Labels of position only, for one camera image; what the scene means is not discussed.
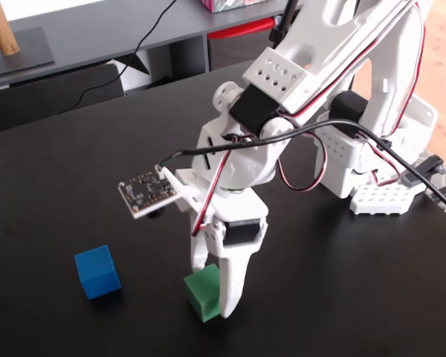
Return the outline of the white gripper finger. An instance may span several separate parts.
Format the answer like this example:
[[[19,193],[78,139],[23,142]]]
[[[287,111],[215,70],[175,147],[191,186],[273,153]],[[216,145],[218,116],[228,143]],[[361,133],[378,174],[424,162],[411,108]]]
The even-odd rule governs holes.
[[[208,250],[205,242],[204,229],[195,235],[190,235],[190,264],[193,272],[201,271],[207,262]]]
[[[219,263],[220,314],[223,318],[229,318],[242,297],[251,243],[238,230],[227,234],[223,222],[210,223],[204,235],[207,250]]]

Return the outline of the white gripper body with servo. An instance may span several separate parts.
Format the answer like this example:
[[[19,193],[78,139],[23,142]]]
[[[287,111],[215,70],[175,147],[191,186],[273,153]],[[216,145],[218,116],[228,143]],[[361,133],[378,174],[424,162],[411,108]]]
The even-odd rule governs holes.
[[[210,183],[198,177],[193,169],[180,169],[171,173],[163,169],[163,177],[177,191],[176,204],[180,211],[190,215],[190,246],[193,248],[235,248],[260,246],[267,231],[268,207],[248,188],[230,192],[216,188],[203,218],[199,219],[204,207]]]

